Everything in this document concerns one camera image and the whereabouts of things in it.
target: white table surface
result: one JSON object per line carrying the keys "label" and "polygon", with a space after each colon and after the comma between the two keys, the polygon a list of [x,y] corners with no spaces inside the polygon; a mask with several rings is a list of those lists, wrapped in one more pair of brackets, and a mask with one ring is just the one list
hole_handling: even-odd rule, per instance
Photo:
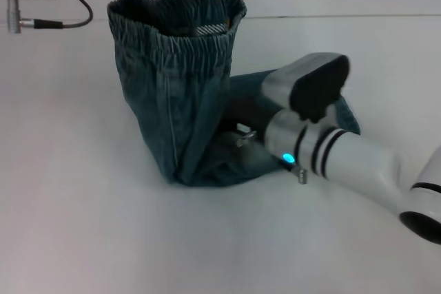
{"label": "white table surface", "polygon": [[337,185],[167,184],[107,29],[1,44],[0,293],[440,293],[440,247]]}

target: jeans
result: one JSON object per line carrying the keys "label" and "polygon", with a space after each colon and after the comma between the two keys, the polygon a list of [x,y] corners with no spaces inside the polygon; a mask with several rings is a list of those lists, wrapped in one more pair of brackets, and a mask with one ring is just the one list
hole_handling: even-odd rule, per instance
{"label": "jeans", "polygon": [[[124,98],[169,182],[226,187],[280,169],[260,145],[238,154],[234,132],[216,133],[229,98],[257,95],[267,74],[229,77],[246,11],[243,0],[116,0],[107,8]],[[226,31],[197,35],[220,25]]]}

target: jeans pant leg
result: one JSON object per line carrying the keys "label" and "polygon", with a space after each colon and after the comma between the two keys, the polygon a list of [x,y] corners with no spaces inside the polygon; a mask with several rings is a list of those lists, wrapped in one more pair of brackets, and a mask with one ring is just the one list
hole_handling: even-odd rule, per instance
{"label": "jeans pant leg", "polygon": [[[117,0],[107,9],[124,97],[170,182],[191,185],[229,96],[243,0]],[[228,26],[196,36],[198,27]]]}

